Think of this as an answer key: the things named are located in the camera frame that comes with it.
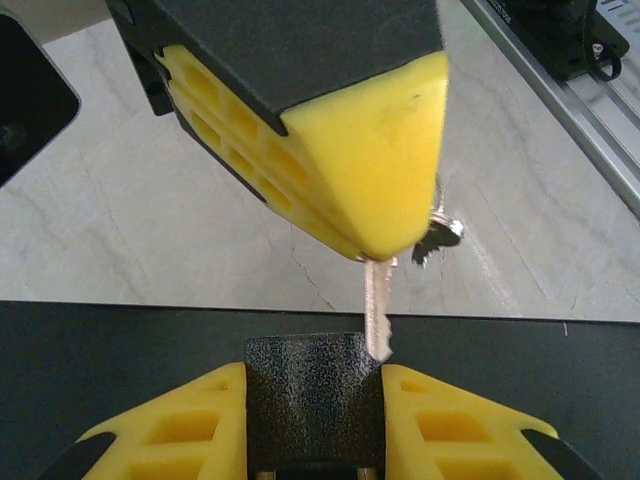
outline black plate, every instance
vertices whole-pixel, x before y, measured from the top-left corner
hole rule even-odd
[[[8,14],[0,13],[0,186],[75,118],[80,100]]]

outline white marble floor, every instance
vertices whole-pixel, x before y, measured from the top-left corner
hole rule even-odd
[[[640,321],[640,227],[458,2],[441,160],[464,243],[401,258],[393,312]],[[78,119],[0,190],[0,298],[362,310],[362,267],[151,113],[112,22],[47,45]]]

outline yellow foam pad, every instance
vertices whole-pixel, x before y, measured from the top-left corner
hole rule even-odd
[[[520,433],[529,415],[399,365],[382,367],[389,480],[562,480]]]
[[[286,110],[286,137],[185,47],[157,58],[198,137],[310,235],[348,258],[384,260],[426,232],[445,114],[444,52]]]
[[[117,437],[84,480],[245,480],[245,398],[234,363],[92,428]]]

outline cable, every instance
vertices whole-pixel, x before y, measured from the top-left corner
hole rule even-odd
[[[593,45],[595,43],[593,37],[593,30],[595,27],[596,9],[598,7],[598,0],[589,0],[587,5],[587,11],[584,16],[584,26],[582,32],[582,49],[585,61],[587,62],[587,68],[593,73],[599,80],[603,82],[610,82],[620,76],[622,72],[622,61],[620,57],[611,47],[611,45],[598,40],[598,43],[602,45],[601,56],[605,56],[611,60],[611,74],[607,74],[600,65],[598,65],[598,58],[593,51]]]

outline key blade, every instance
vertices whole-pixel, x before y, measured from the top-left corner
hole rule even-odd
[[[384,262],[366,260],[364,282],[364,336],[367,353],[376,361],[384,362],[391,356],[389,337],[391,322],[386,311],[389,305],[391,271],[395,259]]]

